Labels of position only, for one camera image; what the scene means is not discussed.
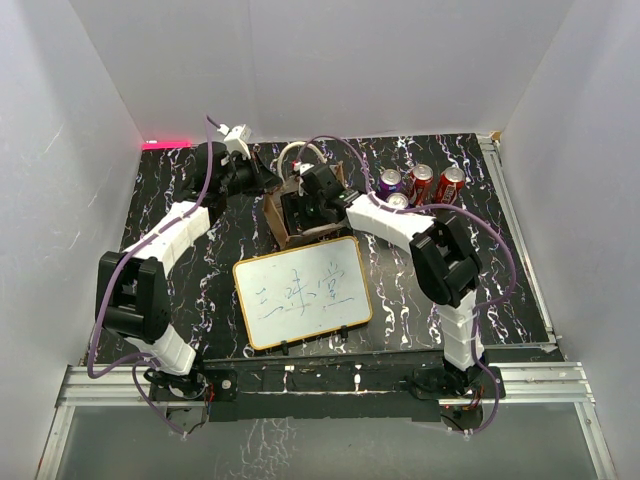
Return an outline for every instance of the glass panel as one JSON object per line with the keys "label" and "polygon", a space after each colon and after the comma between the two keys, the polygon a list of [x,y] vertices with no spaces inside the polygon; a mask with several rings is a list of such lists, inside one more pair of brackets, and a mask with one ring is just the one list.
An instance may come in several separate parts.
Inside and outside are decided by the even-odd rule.
{"label": "glass panel", "polygon": [[596,479],[573,404],[501,406],[469,441],[435,425],[253,420],[209,423],[181,441],[148,409],[83,407],[58,478]]}

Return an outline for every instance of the red light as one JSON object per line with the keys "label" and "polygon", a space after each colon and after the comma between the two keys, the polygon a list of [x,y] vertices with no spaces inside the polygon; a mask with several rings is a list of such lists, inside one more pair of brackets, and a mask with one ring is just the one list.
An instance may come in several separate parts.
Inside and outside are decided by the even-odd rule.
{"label": "red light", "polygon": [[143,143],[142,150],[162,150],[164,148],[190,148],[191,142],[152,142]]}

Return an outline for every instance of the white cable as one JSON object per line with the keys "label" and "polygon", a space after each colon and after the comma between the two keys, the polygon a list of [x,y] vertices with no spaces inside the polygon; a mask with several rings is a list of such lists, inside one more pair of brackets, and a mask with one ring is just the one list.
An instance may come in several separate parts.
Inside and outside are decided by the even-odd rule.
{"label": "white cable", "polygon": [[[282,173],[282,161],[284,160],[284,156],[292,148],[302,147],[305,143],[307,143],[307,142],[291,142],[289,145],[284,147],[282,149],[282,151],[280,152],[280,155],[278,156],[278,162],[276,163],[276,171],[278,172],[278,176],[283,181],[286,180],[284,178],[284,174]],[[327,163],[327,159],[324,158],[324,155],[322,155],[322,152],[320,151],[320,149],[318,147],[316,147],[313,143],[310,143],[309,145],[307,145],[307,148],[310,148],[311,150],[313,150],[322,163]]]}
{"label": "white cable", "polygon": [[315,235],[316,233],[324,233],[327,230],[333,230],[336,228],[344,228],[346,227],[346,222],[341,223],[328,223],[327,225],[320,225],[319,227],[313,227],[305,230],[300,233],[303,237],[308,237],[309,235]]}

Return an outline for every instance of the purple soda can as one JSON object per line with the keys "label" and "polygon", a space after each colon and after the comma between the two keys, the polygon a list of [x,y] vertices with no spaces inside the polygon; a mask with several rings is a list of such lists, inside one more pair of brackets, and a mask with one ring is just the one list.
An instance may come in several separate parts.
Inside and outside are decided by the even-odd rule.
{"label": "purple soda can", "polygon": [[387,169],[380,175],[378,180],[378,192],[376,195],[386,200],[389,195],[399,192],[402,189],[402,176],[397,170]]}

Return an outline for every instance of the soda can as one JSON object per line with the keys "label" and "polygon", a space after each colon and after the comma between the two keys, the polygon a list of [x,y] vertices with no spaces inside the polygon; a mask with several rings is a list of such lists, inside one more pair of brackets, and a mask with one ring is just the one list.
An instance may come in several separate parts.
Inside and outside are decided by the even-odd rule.
{"label": "soda can", "polygon": [[385,170],[380,175],[380,180],[378,181],[378,197],[382,200],[386,200],[386,198],[394,192],[399,192],[402,188],[402,177],[400,176],[400,172],[397,170]]}
{"label": "soda can", "polygon": [[433,185],[433,170],[428,165],[418,164],[409,173],[409,203],[414,207],[428,201]]}
{"label": "soda can", "polygon": [[466,180],[464,171],[458,167],[449,167],[440,176],[440,182],[433,197],[433,203],[452,204],[458,197],[458,192]]}
{"label": "soda can", "polygon": [[385,200],[393,208],[403,210],[409,206],[409,199],[404,193],[395,192],[387,197]]}

